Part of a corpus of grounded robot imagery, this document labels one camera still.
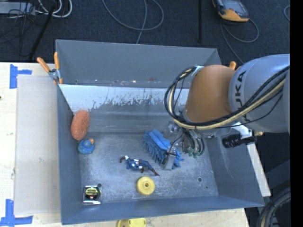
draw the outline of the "blue brush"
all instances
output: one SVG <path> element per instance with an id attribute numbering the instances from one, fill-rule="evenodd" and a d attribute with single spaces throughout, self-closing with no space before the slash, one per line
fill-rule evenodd
<path id="1" fill-rule="evenodd" d="M 143 135 L 143 141 L 144 143 L 142 147 L 149 151 L 149 153 L 152 155 L 152 159 L 154 159 L 155 162 L 158 162 L 159 165 L 163 163 L 167 156 L 166 152 L 171 146 L 170 141 L 165 139 L 163 135 L 156 129 L 153 129 L 151 132 L 146 131 Z M 181 167 L 180 161 L 183 161 L 184 159 L 180 155 L 181 153 L 179 153 L 176 149 L 176 158 L 172 169 Z"/>

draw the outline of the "black cable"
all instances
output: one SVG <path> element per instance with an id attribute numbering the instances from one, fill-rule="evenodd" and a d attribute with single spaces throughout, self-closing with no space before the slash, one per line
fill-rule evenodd
<path id="1" fill-rule="evenodd" d="M 260 104 L 258 107 L 260 107 L 261 105 L 263 105 L 264 103 L 267 103 L 268 101 L 270 101 L 272 98 L 274 98 L 275 96 L 277 96 L 281 91 L 279 91 L 278 93 L 276 93 L 273 97 L 271 97 L 269 100 L 263 102 L 262 104 Z M 255 122 L 255 121 L 258 121 L 258 120 L 261 120 L 263 118 L 265 118 L 266 116 L 268 116 L 273 110 L 274 108 L 277 106 L 278 102 L 282 99 L 282 96 L 281 95 L 278 100 L 275 102 L 274 106 L 270 109 L 270 111 L 268 113 L 266 113 L 264 116 L 260 117 L 260 118 L 257 118 L 255 120 L 251 120 L 249 122 L 246 122 L 246 123 L 241 123 L 241 124 L 237 124 L 236 126 L 241 126 L 241 125 L 246 125 L 246 124 L 249 124 L 249 123 L 252 123 L 252 122 Z M 220 127 L 216 127 L 217 129 L 222 129 L 222 128 L 230 128 L 230 126 L 220 126 Z"/>
<path id="2" fill-rule="evenodd" d="M 174 140 L 171 144 L 170 144 L 170 148 L 169 148 L 169 151 L 168 151 L 168 155 L 170 154 L 171 152 L 171 149 L 173 147 L 173 145 L 177 142 L 177 140 L 181 139 L 181 137 L 184 135 L 184 133 L 182 133 L 176 140 Z"/>
<path id="3" fill-rule="evenodd" d="M 271 82 L 273 81 L 276 77 L 280 76 L 281 74 L 283 74 L 284 72 L 286 72 L 289 69 L 289 66 L 285 67 L 284 69 L 280 70 L 279 72 L 277 72 L 275 75 L 271 76 L 270 79 L 268 79 L 264 84 L 262 84 L 259 89 L 255 92 L 255 94 L 241 107 L 239 108 L 237 111 L 232 112 L 229 115 L 226 115 L 224 117 L 215 119 L 215 120 L 211 120 L 211 121 L 207 121 L 207 122 L 203 122 L 203 123 L 193 123 L 193 122 L 186 122 L 185 119 L 183 117 L 181 117 L 180 115 L 176 115 L 174 112 L 170 113 L 170 111 L 168 110 L 168 106 L 167 106 L 167 96 L 169 91 L 171 91 L 171 88 L 173 87 L 173 85 L 176 85 L 178 83 L 178 81 L 180 81 L 180 79 L 178 79 L 178 77 L 180 78 L 180 76 L 178 76 L 175 81 L 171 84 L 171 86 L 168 88 L 168 90 L 165 93 L 164 96 L 164 104 L 165 104 L 165 108 L 168 111 L 168 113 L 175 119 L 177 119 L 180 122 L 184 122 L 188 125 L 193 125 L 193 126 L 208 126 L 211 125 L 213 123 L 217 123 L 217 122 L 221 122 L 224 121 L 238 113 L 240 113 L 242 110 L 244 110 L 245 108 L 249 107 L 251 104 L 253 104 L 253 100 L 258 96 L 258 94 Z M 257 98 L 257 100 L 259 100 L 260 98 L 262 98 L 266 93 L 268 93 L 269 91 L 271 91 L 279 82 L 281 82 L 286 76 L 283 76 L 282 78 L 280 78 L 280 80 L 278 80 L 276 82 L 276 84 L 273 84 L 270 88 L 268 88 L 261 96 L 259 96 L 259 98 Z"/>
<path id="4" fill-rule="evenodd" d="M 144 1 L 144 5 L 145 5 L 145 16 L 144 16 L 144 21 L 143 21 L 143 25 L 141 28 L 136 28 L 136 27 L 132 27 L 132 26 L 129 26 L 123 22 L 121 22 L 120 20 L 118 20 L 112 13 L 111 11 L 109 10 L 109 8 L 107 7 L 106 3 L 104 0 L 102 0 L 102 3 L 105 7 L 105 9 L 107 10 L 107 12 L 110 14 L 110 16 L 115 20 L 117 21 L 119 24 L 123 25 L 124 27 L 126 28 L 129 28 L 129 29 L 132 29 L 132 30 L 136 30 L 136 31 L 140 31 L 140 34 L 139 34 L 139 37 L 137 39 L 137 44 L 139 43 L 139 40 L 141 38 L 141 35 L 142 35 L 142 32 L 143 31 L 150 31 L 150 30 L 154 30 L 156 28 L 158 28 L 162 23 L 163 23 L 163 20 L 164 20 L 164 11 L 163 11 L 163 8 L 161 7 L 161 5 L 156 1 L 156 0 L 151 0 L 153 1 L 161 10 L 161 13 L 162 13 L 162 17 L 161 17 L 161 21 L 154 27 L 151 27 L 151 28 L 145 28 L 145 23 L 146 23 L 146 19 L 147 19 L 147 3 L 146 3 L 146 0 L 143 0 Z"/>
<path id="5" fill-rule="evenodd" d="M 180 88 L 178 97 L 177 97 L 177 99 L 176 99 L 176 101 L 175 101 L 175 103 L 174 103 L 174 106 L 173 106 L 173 111 L 175 111 L 175 107 L 176 107 L 177 101 L 178 101 L 178 99 L 179 99 L 179 97 L 180 97 L 180 94 L 181 94 L 181 91 L 182 91 L 182 89 L 183 89 L 184 80 L 185 80 L 185 78 L 183 78 L 183 80 L 182 80 L 182 84 L 181 84 L 181 88 Z"/>
<path id="6" fill-rule="evenodd" d="M 45 32 L 47 26 L 48 26 L 49 21 L 51 20 L 51 18 L 52 18 L 52 16 L 53 16 L 53 12 L 54 12 L 54 10 L 56 9 L 56 5 L 58 4 L 58 1 L 59 1 L 59 0 L 55 0 L 55 2 L 52 4 L 52 7 L 51 7 L 51 10 L 50 10 L 49 13 L 48 13 L 46 22 L 44 23 L 44 26 L 43 26 L 43 28 L 42 28 L 40 34 L 38 35 L 38 37 L 37 37 L 37 39 L 36 39 L 36 41 L 35 41 L 35 43 L 34 43 L 34 45 L 33 45 L 33 48 L 32 48 L 32 50 L 31 50 L 31 52 L 30 52 L 30 54 L 29 54 L 28 59 L 29 59 L 30 61 L 33 59 L 33 56 L 34 56 L 34 54 L 35 54 L 35 52 L 36 52 L 36 49 L 37 49 L 37 47 L 38 47 L 38 45 L 39 45 L 39 43 L 40 43 L 40 40 L 41 40 L 41 38 L 42 38 L 42 36 L 43 36 L 43 34 L 44 34 L 44 32 Z"/>
<path id="7" fill-rule="evenodd" d="M 263 220 L 265 220 L 264 227 L 268 227 L 269 222 L 266 221 L 267 216 L 269 215 L 268 218 L 270 218 L 273 210 L 287 199 L 290 199 L 290 187 L 282 190 L 277 194 L 277 196 L 274 196 L 268 204 L 265 205 L 260 215 L 258 216 L 256 227 L 262 227 L 261 224 Z"/>
<path id="8" fill-rule="evenodd" d="M 220 30 L 221 30 L 221 33 L 222 33 L 222 36 L 223 36 L 225 42 L 227 43 L 227 46 L 230 48 L 230 50 L 232 51 L 232 53 L 237 57 L 237 59 L 238 59 L 242 64 L 244 64 L 244 62 L 241 60 L 241 58 L 237 55 L 237 53 L 233 50 L 232 46 L 229 44 L 229 42 L 228 42 L 228 40 L 227 40 L 227 38 L 226 38 L 226 36 L 225 36 L 225 34 L 224 34 L 224 32 L 223 32 L 223 28 L 224 28 L 224 29 L 228 32 L 228 34 L 229 34 L 231 37 L 233 37 L 235 40 L 238 40 L 238 41 L 243 42 L 243 43 L 252 43 L 252 42 L 255 42 L 255 41 L 258 39 L 258 37 L 259 37 L 259 29 L 258 29 L 258 26 L 256 25 L 256 23 L 255 23 L 254 21 L 251 20 L 251 18 L 249 18 L 249 21 L 250 21 L 250 22 L 254 25 L 254 27 L 256 28 L 257 35 L 256 35 L 256 37 L 255 37 L 254 39 L 247 41 L 247 40 L 239 39 L 239 38 L 237 38 L 236 36 L 234 36 L 234 35 L 226 28 L 226 26 L 225 26 L 224 23 L 223 23 L 223 20 L 222 20 L 222 19 L 220 20 Z M 239 23 L 239 22 L 232 23 L 232 25 L 240 25 L 240 24 L 242 24 L 242 23 Z"/>

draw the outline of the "black carpet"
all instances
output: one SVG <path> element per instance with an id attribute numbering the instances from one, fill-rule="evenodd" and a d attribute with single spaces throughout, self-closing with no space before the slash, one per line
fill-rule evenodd
<path id="1" fill-rule="evenodd" d="M 10 1 L 39 7 L 38 0 Z M 50 10 L 53 0 L 41 1 Z M 124 25 L 110 15 L 103 1 Z M 232 25 L 223 23 L 211 0 L 201 0 L 200 14 L 199 0 L 145 0 L 145 24 L 144 0 L 103 1 L 72 0 L 71 14 L 65 18 L 52 17 L 36 48 L 34 44 L 47 15 L 11 18 L 15 15 L 13 11 L 0 15 L 0 60 L 35 62 L 40 56 L 53 63 L 56 39 L 216 48 L 223 65 L 229 65 L 230 61 L 242 65 L 255 58 L 290 53 L 290 0 L 241 0 L 250 21 Z M 69 8 L 68 1 L 62 0 L 62 11 L 67 13 Z M 260 137 L 258 152 L 265 173 L 287 161 L 290 158 L 288 133 Z M 247 215 L 254 226 L 258 214 L 251 211 L 247 210 Z M 290 226 L 290 220 L 283 223 L 287 224 Z"/>

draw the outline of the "cable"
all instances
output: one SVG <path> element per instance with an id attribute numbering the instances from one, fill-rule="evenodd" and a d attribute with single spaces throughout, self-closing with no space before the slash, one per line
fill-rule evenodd
<path id="1" fill-rule="evenodd" d="M 151 1 L 153 1 L 153 2 L 160 8 L 161 13 L 162 13 L 162 17 L 161 17 L 161 21 L 160 21 L 156 26 L 151 27 L 151 28 L 144 28 L 145 22 L 146 22 L 146 19 L 147 19 L 147 4 L 146 4 L 146 1 L 145 1 L 145 0 L 143 0 L 143 1 L 144 1 L 144 4 L 145 4 L 145 16 L 144 16 L 143 26 L 142 26 L 141 28 L 136 28 L 136 27 L 129 26 L 129 25 L 127 25 L 127 24 L 121 22 L 120 20 L 118 20 L 118 19 L 111 13 L 111 11 L 110 11 L 109 8 L 107 7 L 105 1 L 102 0 L 102 3 L 103 3 L 103 5 L 104 5 L 105 9 L 108 11 L 108 13 L 110 14 L 110 16 L 111 16 L 115 21 L 117 21 L 119 24 L 125 26 L 126 28 L 129 28 L 129 29 L 132 29 L 132 30 L 136 30 L 136 31 L 140 31 L 140 35 L 139 35 L 139 37 L 138 37 L 136 43 L 139 43 L 139 39 L 140 39 L 141 34 L 142 34 L 143 31 L 150 31 L 150 30 L 154 30 L 154 29 L 158 28 L 158 27 L 163 23 L 163 20 L 164 20 L 164 12 L 163 12 L 163 9 L 162 9 L 161 5 L 160 5 L 156 0 L 151 0 Z"/>
<path id="2" fill-rule="evenodd" d="M 257 219 L 257 227 L 268 227 L 268 225 L 273 225 L 272 217 L 275 211 L 281 207 L 283 204 L 289 202 L 291 199 L 290 187 L 282 190 L 277 196 L 265 205 L 262 212 Z"/>
<path id="3" fill-rule="evenodd" d="M 286 6 L 286 7 L 284 8 L 283 13 L 284 13 L 285 18 L 290 22 L 289 16 L 286 15 L 286 10 L 287 10 L 288 8 L 290 8 L 290 5 L 288 5 L 288 6 Z"/>
<path id="4" fill-rule="evenodd" d="M 181 72 L 178 77 L 175 79 L 175 81 L 171 84 L 171 86 L 168 88 L 168 90 L 165 93 L 164 96 L 164 104 L 165 108 L 168 111 L 168 113 L 173 118 L 174 122 L 179 125 L 182 128 L 186 129 L 194 129 L 194 130 L 207 130 L 207 129 L 213 129 L 220 127 L 224 124 L 231 123 L 233 120 L 236 120 L 237 118 L 247 114 L 251 110 L 261 106 L 263 103 L 267 102 L 269 98 L 272 97 L 272 95 L 276 95 L 281 88 L 284 85 L 285 76 L 278 80 L 275 85 L 272 85 L 268 90 L 266 90 L 265 93 L 263 93 L 261 96 L 257 98 L 255 102 L 253 102 L 253 99 L 255 99 L 262 89 L 264 89 L 273 79 L 281 75 L 282 73 L 286 72 L 289 69 L 289 66 L 285 67 L 283 70 L 279 71 L 275 75 L 273 75 L 269 80 L 267 80 L 257 91 L 256 93 L 244 104 L 243 107 L 241 107 L 238 111 L 233 112 L 225 117 L 222 117 L 220 119 L 212 120 L 209 122 L 204 123 L 188 123 L 185 121 L 181 115 L 176 115 L 173 111 L 173 98 L 175 93 L 175 88 L 177 87 L 177 84 L 180 82 L 181 79 L 184 77 L 187 77 L 196 67 L 192 67 L 190 69 L 186 69 L 183 72 Z"/>
<path id="5" fill-rule="evenodd" d="M 39 11 L 39 10 L 36 10 L 36 12 L 44 14 L 44 15 L 48 15 L 49 11 L 44 7 L 44 5 L 41 2 L 41 0 L 38 0 L 38 2 L 39 2 L 39 5 L 41 6 L 41 8 L 44 10 L 44 12 Z M 69 5 L 70 5 L 70 9 L 69 9 L 69 11 L 66 14 L 64 14 L 64 15 L 57 15 L 57 13 L 60 12 L 60 10 L 62 9 L 62 1 L 59 0 L 59 3 L 60 3 L 59 4 L 59 8 L 53 12 L 52 16 L 53 17 L 59 17 L 59 18 L 68 17 L 71 14 L 71 12 L 72 12 L 72 1 L 68 0 L 68 2 L 69 2 Z"/>
<path id="6" fill-rule="evenodd" d="M 249 18 L 249 21 L 254 25 L 254 27 L 255 27 L 255 29 L 256 29 L 256 31 L 257 31 L 257 35 L 256 35 L 256 37 L 255 37 L 254 39 L 247 41 L 247 40 L 242 40 L 242 39 L 239 39 L 239 38 L 235 37 L 230 31 L 228 31 L 228 29 L 226 28 L 226 26 L 223 24 L 223 21 L 220 20 L 220 30 L 221 30 L 221 33 L 222 33 L 222 36 L 223 36 L 225 42 L 227 43 L 227 45 L 228 45 L 228 47 L 230 48 L 230 50 L 232 51 L 232 53 L 237 57 L 237 59 L 238 59 L 242 64 L 244 64 L 244 62 L 241 60 L 241 58 L 237 55 L 237 53 L 233 50 L 232 46 L 229 44 L 229 42 L 228 42 L 228 40 L 227 40 L 227 38 L 226 38 L 226 36 L 225 36 L 225 34 L 224 34 L 224 32 L 223 32 L 223 28 L 224 28 L 224 29 L 228 32 L 228 34 L 229 34 L 230 36 L 232 36 L 235 40 L 238 40 L 238 41 L 243 42 L 243 43 L 252 43 L 252 42 L 255 42 L 255 41 L 258 39 L 258 37 L 259 37 L 259 29 L 258 29 L 258 26 L 256 25 L 256 23 L 255 23 L 254 21 L 251 20 L 251 18 Z"/>

